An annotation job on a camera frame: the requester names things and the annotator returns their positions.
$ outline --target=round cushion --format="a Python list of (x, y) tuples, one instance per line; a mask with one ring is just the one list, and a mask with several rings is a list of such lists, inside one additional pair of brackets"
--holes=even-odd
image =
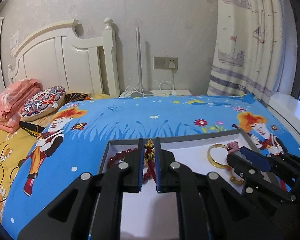
[(21, 118), (30, 122), (51, 114), (62, 106), (65, 96), (66, 90), (59, 86), (40, 91), (21, 107)]

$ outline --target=white headboard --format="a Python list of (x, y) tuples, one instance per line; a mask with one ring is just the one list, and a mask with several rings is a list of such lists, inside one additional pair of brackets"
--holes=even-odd
[[(112, 19), (102, 37), (80, 39), (74, 27), (78, 20), (65, 20), (47, 25), (25, 39), (13, 57), (15, 69), (8, 65), (10, 83), (23, 78), (39, 80), (43, 89), (62, 86), (66, 90), (102, 94), (107, 83), (109, 95), (119, 97), (119, 82)], [(101, 76), (99, 47), (103, 47), (106, 75)]]

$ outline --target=bedpost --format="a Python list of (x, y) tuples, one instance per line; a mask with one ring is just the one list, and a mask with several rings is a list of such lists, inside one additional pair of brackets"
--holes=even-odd
[(113, 20), (106, 18), (104, 23), (106, 25), (103, 34), (103, 50), (105, 53), (106, 73), (109, 87), (109, 95), (118, 98), (120, 96), (117, 58), (115, 52), (115, 31), (112, 28)]
[(12, 84), (14, 81), (13, 81), (13, 78), (11, 77), (11, 74), (12, 74), (12, 66), (11, 64), (8, 65), (8, 78), (9, 78), (9, 83)]

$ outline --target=gold bracelet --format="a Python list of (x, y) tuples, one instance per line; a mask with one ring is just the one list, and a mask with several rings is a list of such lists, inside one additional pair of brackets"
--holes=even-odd
[(232, 173), (232, 167), (229, 166), (228, 164), (221, 164), (221, 163), (218, 163), (216, 162), (212, 157), (211, 157), (211, 154), (210, 154), (210, 150), (212, 148), (224, 148), (224, 149), (227, 149), (227, 147), (223, 144), (214, 144), (214, 145), (211, 145), (208, 149), (208, 161), (210, 162), (210, 164), (218, 169), (226, 169), (229, 173), (230, 173), (230, 181), (233, 182), (234, 184), (236, 185), (239, 185), (241, 186), (243, 184), (243, 180), (241, 179), (237, 179), (233, 173)]

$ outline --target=metal pole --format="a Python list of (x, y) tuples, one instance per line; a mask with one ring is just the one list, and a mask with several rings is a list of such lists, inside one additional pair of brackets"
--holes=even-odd
[(138, 75), (139, 75), (139, 92), (142, 93), (142, 70), (141, 70), (141, 49), (140, 49), (140, 29), (136, 27), (137, 36), (137, 60), (138, 60)]

